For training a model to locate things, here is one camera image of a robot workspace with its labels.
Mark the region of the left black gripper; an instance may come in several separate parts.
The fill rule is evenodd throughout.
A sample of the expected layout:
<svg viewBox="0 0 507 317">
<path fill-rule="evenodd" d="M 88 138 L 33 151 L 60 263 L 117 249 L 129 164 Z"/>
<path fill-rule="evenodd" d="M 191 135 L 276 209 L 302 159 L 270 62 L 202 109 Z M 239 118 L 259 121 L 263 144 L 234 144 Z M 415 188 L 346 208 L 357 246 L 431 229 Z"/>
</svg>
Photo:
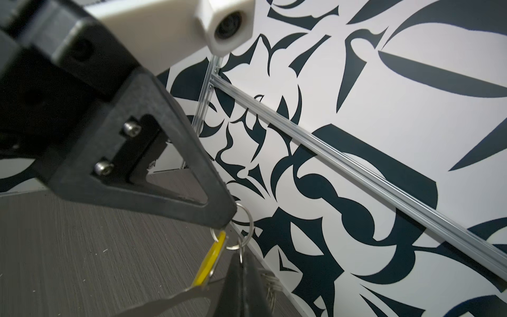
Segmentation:
<svg viewBox="0 0 507 317">
<path fill-rule="evenodd" d="M 138 66 L 72 1 L 2 1 L 1 157 L 38 158 Z"/>
</svg>

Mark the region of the yellow key tag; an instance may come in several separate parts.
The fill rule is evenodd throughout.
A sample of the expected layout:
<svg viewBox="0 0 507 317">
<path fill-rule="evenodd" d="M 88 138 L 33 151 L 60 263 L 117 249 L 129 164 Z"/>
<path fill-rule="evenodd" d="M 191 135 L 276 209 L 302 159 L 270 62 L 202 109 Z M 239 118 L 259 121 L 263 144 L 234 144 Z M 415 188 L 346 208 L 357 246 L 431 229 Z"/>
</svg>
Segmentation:
<svg viewBox="0 0 507 317">
<path fill-rule="evenodd" d="M 226 241 L 227 234 L 226 232 L 221 231 L 217 240 L 212 244 L 211 248 L 204 257 L 191 286 L 203 287 L 208 284 L 215 272 L 215 268 L 219 262 L 219 258 L 223 252 Z"/>
</svg>

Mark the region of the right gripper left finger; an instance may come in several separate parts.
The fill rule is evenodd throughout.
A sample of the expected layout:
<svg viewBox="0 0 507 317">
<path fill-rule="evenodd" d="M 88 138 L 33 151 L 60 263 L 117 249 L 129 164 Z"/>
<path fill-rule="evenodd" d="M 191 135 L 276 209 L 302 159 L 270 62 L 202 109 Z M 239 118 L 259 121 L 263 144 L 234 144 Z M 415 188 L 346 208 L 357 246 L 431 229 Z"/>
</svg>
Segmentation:
<svg viewBox="0 0 507 317">
<path fill-rule="evenodd" d="M 235 254 L 231 258 L 212 316 L 240 317 L 243 315 L 243 269 L 240 255 Z"/>
</svg>

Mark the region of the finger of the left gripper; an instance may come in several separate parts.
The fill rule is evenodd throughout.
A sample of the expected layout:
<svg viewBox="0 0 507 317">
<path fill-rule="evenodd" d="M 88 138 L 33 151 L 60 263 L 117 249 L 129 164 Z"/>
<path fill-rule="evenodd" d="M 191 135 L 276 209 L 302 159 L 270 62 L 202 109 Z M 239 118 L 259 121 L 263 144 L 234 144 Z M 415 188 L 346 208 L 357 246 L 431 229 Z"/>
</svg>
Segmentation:
<svg viewBox="0 0 507 317">
<path fill-rule="evenodd" d="M 177 101 L 135 69 L 109 102 L 34 162 L 59 197 L 221 229 L 236 202 Z"/>
</svg>

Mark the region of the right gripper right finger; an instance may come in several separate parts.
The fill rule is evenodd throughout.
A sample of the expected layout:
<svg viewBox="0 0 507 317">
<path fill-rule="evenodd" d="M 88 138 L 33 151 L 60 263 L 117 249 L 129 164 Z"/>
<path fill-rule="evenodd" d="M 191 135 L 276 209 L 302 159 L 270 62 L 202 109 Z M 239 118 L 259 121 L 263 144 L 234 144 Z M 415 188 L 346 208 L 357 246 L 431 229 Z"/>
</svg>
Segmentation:
<svg viewBox="0 0 507 317">
<path fill-rule="evenodd" d="M 273 316 L 256 259 L 250 253 L 242 255 L 241 278 L 241 316 Z"/>
</svg>

